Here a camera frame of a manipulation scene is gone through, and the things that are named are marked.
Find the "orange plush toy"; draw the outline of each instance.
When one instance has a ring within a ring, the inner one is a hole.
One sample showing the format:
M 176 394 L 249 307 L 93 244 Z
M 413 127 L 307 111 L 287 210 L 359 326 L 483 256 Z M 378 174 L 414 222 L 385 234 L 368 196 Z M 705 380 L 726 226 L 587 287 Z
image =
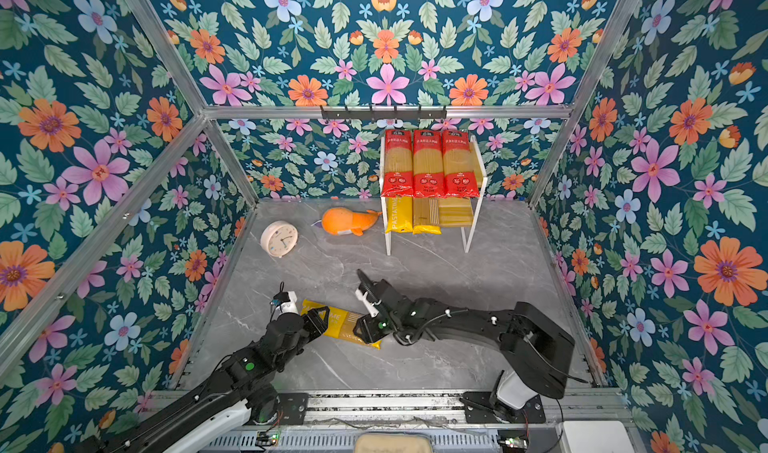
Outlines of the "orange plush toy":
M 331 235 L 349 235 L 358 237 L 362 232 L 376 224 L 380 211 L 368 210 L 357 213 L 347 208 L 331 208 L 322 215 L 322 228 Z

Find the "floral backdrop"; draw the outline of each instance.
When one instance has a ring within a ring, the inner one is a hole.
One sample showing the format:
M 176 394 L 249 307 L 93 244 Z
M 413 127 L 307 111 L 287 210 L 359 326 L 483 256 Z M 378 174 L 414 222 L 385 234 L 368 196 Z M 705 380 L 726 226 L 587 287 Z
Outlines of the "floral backdrop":
M 121 0 L 0 0 L 0 58 L 2 333 L 190 113 Z
M 654 453 L 768 451 L 765 0 L 643 0 L 543 199 Z
M 560 128 L 547 118 L 451 118 L 420 124 L 379 120 L 247 120 L 221 123 L 263 198 L 371 198 L 379 195 L 380 135 L 384 128 L 462 129 L 475 134 L 493 200 L 524 199 Z
M 569 102 L 616 0 L 152 1 L 211 104 L 478 106 Z
M 247 210 L 201 134 L 5 380 L 0 451 L 62 453 L 135 426 L 180 368 Z

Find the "spaghetti bag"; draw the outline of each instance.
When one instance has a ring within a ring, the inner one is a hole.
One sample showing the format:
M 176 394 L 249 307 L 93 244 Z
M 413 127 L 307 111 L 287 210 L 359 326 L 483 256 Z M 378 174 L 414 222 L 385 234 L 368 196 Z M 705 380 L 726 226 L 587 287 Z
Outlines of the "spaghetti bag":
M 442 197 L 445 191 L 440 132 L 416 130 L 413 134 L 413 196 Z
M 442 134 L 442 168 L 446 175 L 446 196 L 475 198 L 480 196 L 473 152 L 467 132 L 445 131 Z
M 413 150 L 411 132 L 387 130 L 384 137 L 383 197 L 413 195 Z

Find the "metal beam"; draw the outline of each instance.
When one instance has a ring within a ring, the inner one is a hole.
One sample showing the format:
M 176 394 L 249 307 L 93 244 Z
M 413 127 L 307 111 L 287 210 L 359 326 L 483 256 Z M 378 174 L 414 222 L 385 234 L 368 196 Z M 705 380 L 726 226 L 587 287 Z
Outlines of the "metal beam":
M 226 286 L 229 284 L 230 279 L 232 279 L 235 267 L 237 266 L 237 261 L 240 258 L 240 254 L 243 253 L 245 244 L 248 243 L 248 237 L 250 235 L 250 231 L 254 228 L 255 222 L 256 209 L 252 208 L 245 219 L 245 226 L 240 231 L 240 236 L 235 240 L 234 248 L 230 252 L 229 259 L 226 261 L 226 265 L 224 265 L 224 270 L 221 272 L 221 275 L 219 275 L 219 279 L 216 282 L 216 289 L 211 293 L 211 297 L 208 299 L 208 304 L 206 305 L 205 311 L 200 316 L 200 319 L 197 320 L 198 325 L 195 328 L 194 333 L 192 333 L 189 347 L 181 357 L 180 367 L 176 369 L 168 389 L 176 389 L 179 385 L 179 381 L 181 381 L 181 376 L 184 374 L 184 369 L 186 368 L 187 363 L 189 365 L 194 363 L 194 357 L 197 355 L 197 352 L 200 350 L 200 347 L 205 341 L 208 330 L 210 329 L 211 320 L 214 318 L 214 314 L 216 314 L 216 311 L 219 309 L 219 305 L 221 304 L 221 300 L 224 298 L 226 293 Z
M 255 208 L 256 204 L 259 202 L 256 192 L 254 191 L 254 188 L 251 187 L 250 181 L 248 181 L 243 165 L 240 164 L 237 156 L 235 156 L 234 149 L 229 142 L 226 141 L 224 132 L 221 131 L 218 122 L 209 120 L 205 127 L 205 133 L 210 139 L 210 142 L 214 145 L 216 152 L 219 154 L 221 163 L 225 166 L 226 170 L 230 172 L 235 185 L 237 185 L 237 188 L 240 189 L 240 193 L 245 197 L 245 201 L 251 208 Z
M 168 176 L 181 155 L 193 145 L 204 125 L 202 115 L 192 117 L 184 125 L 178 136 L 0 336 L 0 384 L 40 336 L 40 332 L 54 321 L 67 298 L 78 288 L 83 278 L 91 273 L 96 260 L 104 256 L 128 225 L 129 218 L 140 211 L 144 201 Z
M 192 74 L 187 69 L 187 65 L 181 59 L 178 50 L 170 42 L 168 30 L 163 26 L 163 22 L 152 3 L 149 0 L 125 0 L 125 3 L 136 17 L 160 61 L 165 65 L 165 69 L 176 82 L 176 86 L 184 96 L 184 100 L 187 101 L 190 110 L 193 114 L 199 114 L 206 106 L 206 101 L 194 78 L 192 78 Z
M 421 108 L 422 119 L 442 118 L 569 118 L 571 116 L 570 105 L 517 105 L 517 106 L 481 106 L 481 107 L 445 107 L 445 108 Z M 419 111 L 416 106 L 401 107 L 260 107 L 245 104 L 241 107 L 206 107 L 206 118 L 215 120 L 230 120 L 232 118 L 358 118 L 368 116 L 372 120 L 377 118 L 400 118 L 402 116 L 413 117 Z
M 626 29 L 634 10 L 638 6 L 639 1 L 640 0 L 616 1 L 616 6 L 610 14 L 608 23 L 605 25 L 603 37 L 600 40 L 598 47 L 594 50 L 594 55 L 592 55 L 587 70 L 584 72 L 584 76 L 579 82 L 578 89 L 574 95 L 574 101 L 571 104 L 573 109 L 571 116 L 563 124 L 562 128 L 560 128 L 560 133 L 554 140 L 552 147 L 549 149 L 549 155 L 547 155 L 547 159 L 542 165 L 542 170 L 539 170 L 536 188 L 528 199 L 528 202 L 532 207 L 538 202 L 538 199 L 542 196 L 550 179 L 552 179 L 558 161 L 562 157 L 565 148 L 568 146 L 568 139 L 571 137 L 571 134 L 576 131 L 578 122 L 581 121 L 584 110 L 587 108 L 587 103 L 589 103 L 590 98 L 592 98 L 592 93 L 598 86 L 600 77 L 603 76 L 603 72 L 608 66 L 610 56 L 614 54 L 616 45 L 624 34 L 624 30 Z

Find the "alarm clock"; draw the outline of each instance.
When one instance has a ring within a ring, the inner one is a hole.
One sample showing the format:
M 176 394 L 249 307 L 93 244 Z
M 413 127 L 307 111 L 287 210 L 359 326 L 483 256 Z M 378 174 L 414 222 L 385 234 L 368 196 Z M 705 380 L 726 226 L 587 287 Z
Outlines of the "alarm clock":
M 269 255 L 283 257 L 299 241 L 299 230 L 287 221 L 276 221 L 261 234 L 261 247 Z

